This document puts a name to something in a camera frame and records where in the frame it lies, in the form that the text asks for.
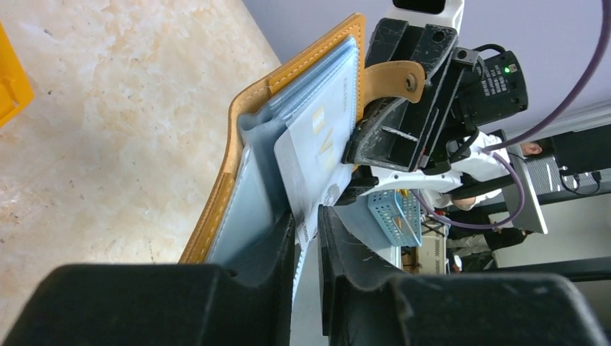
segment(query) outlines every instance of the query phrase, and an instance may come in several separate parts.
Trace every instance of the desk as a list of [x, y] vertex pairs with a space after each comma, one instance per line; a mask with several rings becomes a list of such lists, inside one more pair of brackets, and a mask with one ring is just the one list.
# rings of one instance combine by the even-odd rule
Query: desk
[[279, 66], [239, 0], [6, 0], [35, 98], [0, 129], [0, 340], [69, 262], [176, 262], [234, 95]]

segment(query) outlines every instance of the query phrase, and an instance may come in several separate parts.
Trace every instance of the yellow leather wallet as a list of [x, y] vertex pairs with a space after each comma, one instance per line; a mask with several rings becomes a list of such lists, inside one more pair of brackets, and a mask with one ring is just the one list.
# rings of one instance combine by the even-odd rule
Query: yellow leather wallet
[[238, 179], [244, 144], [238, 130], [238, 116], [255, 114], [273, 96], [295, 81], [348, 37], [359, 49], [356, 120], [365, 105], [382, 97], [403, 97], [418, 102], [424, 88], [424, 69], [411, 61], [391, 61], [365, 68], [365, 17], [353, 14], [314, 44], [263, 79], [240, 92], [229, 107], [229, 129], [225, 157], [208, 202], [180, 258], [181, 263], [203, 263], [210, 253]]

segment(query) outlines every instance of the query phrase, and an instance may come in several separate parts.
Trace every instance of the wallet stitching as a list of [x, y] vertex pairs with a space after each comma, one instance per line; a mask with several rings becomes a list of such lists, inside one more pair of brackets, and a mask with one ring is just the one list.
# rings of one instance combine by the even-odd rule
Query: wallet stitching
[[[261, 91], [265, 90], [265, 89], [271, 89], [274, 85], [279, 84], [281, 81], [284, 81], [286, 78], [290, 77], [291, 75], [293, 75], [296, 71], [298, 71], [303, 65], [305, 65], [306, 63], [309, 63], [310, 61], [312, 61], [315, 57], [319, 56], [321, 54], [321, 52], [323, 50], [326, 50], [330, 45], [332, 45], [333, 43], [335, 43], [337, 40], [339, 40], [339, 38], [343, 35], [345, 35], [347, 32], [349, 32], [350, 30], [352, 30], [352, 28], [357, 27], [357, 42], [361, 42], [361, 25], [360, 24], [353, 24], [350, 25], [346, 30], [340, 32], [330, 43], [327, 43], [324, 47], [322, 47], [320, 50], [318, 50], [318, 52], [314, 53], [313, 56], [311, 56], [308, 60], [302, 62], [299, 66], [297, 66], [295, 69], [293, 69], [289, 74], [287, 74], [286, 76], [282, 77], [279, 81], [276, 81], [273, 85], [271, 86], [264, 86], [261, 89], [258, 89], [256, 91], [254, 91], [252, 94], [250, 94], [246, 99], [242, 100], [242, 102], [240, 102], [240, 104], [238, 105], [238, 107], [242, 106], [246, 101], [248, 101], [249, 99], [255, 97], [255, 95], [257, 95], [258, 93], [260, 93]], [[361, 54], [364, 54], [362, 51], [360, 51], [360, 45], [359, 45], [359, 61], [361, 60]], [[357, 97], [361, 97], [361, 83], [360, 83], [360, 76], [357, 75]], [[219, 212], [223, 211], [223, 214], [226, 213], [227, 209], [222, 210], [222, 207], [216, 208], [215, 213], [219, 214]], [[220, 219], [220, 216], [217, 215], [217, 218], [215, 218], [215, 223]], [[205, 243], [204, 243], [204, 247], [201, 249], [200, 251], [200, 256], [204, 255], [204, 252], [206, 252], [206, 248], [210, 245], [210, 243], [212, 242], [212, 238], [216, 237], [216, 231], [214, 232], [208, 232], [208, 236], [206, 237]]]
[[[337, 40], [339, 40], [339, 38], [341, 36], [345, 35], [347, 32], [352, 30], [353, 27], [357, 27], [357, 36], [358, 36], [357, 42], [360, 43], [360, 41], [361, 41], [361, 26], [359, 24], [350, 25], [346, 30], [340, 32], [331, 42], [327, 43], [318, 52], [314, 53], [314, 55], [311, 56], [308, 60], [306, 60], [306, 61], [302, 62], [301, 64], [299, 64], [299, 66], [295, 67], [295, 69], [293, 69], [291, 72], [289, 72], [286, 76], [282, 77], [280, 80], [276, 81], [274, 84], [269, 85], [269, 86], [263, 86], [261, 89], [258, 89], [255, 92], [253, 92], [246, 99], [242, 100], [242, 102], [240, 102], [239, 106], [242, 106], [243, 103], [245, 103], [249, 99], [253, 98], [254, 95], [260, 93], [262, 90], [265, 90], [266, 88], [267, 89], [271, 89], [274, 85], [279, 84], [280, 82], [284, 81], [286, 78], [289, 78], [295, 72], [299, 71], [303, 65], [305, 65], [305, 64], [309, 63], [310, 61], [312, 61], [315, 57], [319, 56], [323, 50], [326, 50], [330, 45], [334, 44]], [[358, 78], [357, 78], [357, 92], [359, 92], [359, 94], [360, 94], [360, 81], [359, 81]]]

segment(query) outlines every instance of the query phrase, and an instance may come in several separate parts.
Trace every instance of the black cable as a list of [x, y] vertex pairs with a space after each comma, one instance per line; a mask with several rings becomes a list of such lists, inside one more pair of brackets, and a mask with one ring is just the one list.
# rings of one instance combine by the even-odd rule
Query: black cable
[[479, 79], [477, 81], [472, 81], [471, 83], [466, 84], [465, 86], [462, 86], [460, 89], [460, 92], [462, 93], [468, 92], [471, 89], [473, 89], [475, 85], [479, 85], [481, 84], [481, 81], [483, 81], [483, 75], [485, 74], [484, 71], [486, 70], [486, 62], [480, 56], [478, 56], [478, 64], [479, 64], [479, 68], [481, 69], [481, 72], [479, 74]]
[[514, 154], [514, 153], [509, 153], [509, 152], [507, 152], [507, 153], [508, 153], [509, 155], [511, 155], [511, 156], [515, 156], [515, 157], [517, 157], [518, 159], [522, 160], [523, 162], [527, 162], [527, 161], [526, 161], [526, 159], [525, 159], [525, 158], [523, 158], [523, 157], [521, 157], [520, 155], [516, 155], [516, 154]]
[[463, 143], [463, 145], [461, 145], [457, 151], [454, 151], [454, 153], [452, 155], [450, 155], [450, 158], [448, 159], [448, 161], [450, 161], [450, 163], [454, 162], [454, 160], [456, 160], [460, 155], [463, 155], [465, 153], [465, 151], [467, 151], [467, 149], [469, 149], [469, 147], [475, 143], [477, 137], [479, 136], [479, 129], [476, 128], [476, 131], [473, 135], [471, 135], [471, 137], [469, 137], [469, 139], [467, 141], [465, 141], [465, 143]]
[[600, 178], [597, 179], [597, 176], [595, 176], [594, 174], [592, 174], [592, 177], [594, 178], [594, 181], [596, 182], [596, 190], [594, 192], [591, 192], [591, 193], [581, 193], [581, 192], [577, 191], [581, 187], [581, 180], [579, 179], [579, 175], [577, 175], [577, 174], [575, 174], [573, 176], [573, 179], [575, 179], [575, 182], [577, 183], [577, 188], [575, 190], [573, 190], [570, 187], [566, 186], [566, 182], [564, 181], [564, 178], [563, 178], [562, 175], [560, 175], [560, 183], [562, 184], [564, 189], [566, 191], [569, 191], [570, 193], [573, 193], [573, 194], [578, 195], [578, 196], [589, 197], [589, 196], [596, 195], [600, 191], [600, 187], [601, 187]]
[[474, 48], [473, 50], [477, 50], [478, 52], [483, 52], [488, 49], [496, 50], [500, 54], [506, 52], [505, 48], [501, 47], [500, 45], [495, 45], [494, 43], [489, 43], [487, 45], [480, 45], [479, 47]]

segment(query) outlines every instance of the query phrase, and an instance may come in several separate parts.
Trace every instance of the metal rivet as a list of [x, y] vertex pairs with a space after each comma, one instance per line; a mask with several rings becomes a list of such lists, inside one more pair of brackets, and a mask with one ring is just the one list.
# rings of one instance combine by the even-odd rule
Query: metal rivet
[[416, 85], [418, 85], [416, 82], [416, 76], [414, 74], [408, 74], [407, 79], [405, 80], [405, 89], [407, 89], [408, 92], [415, 92]]

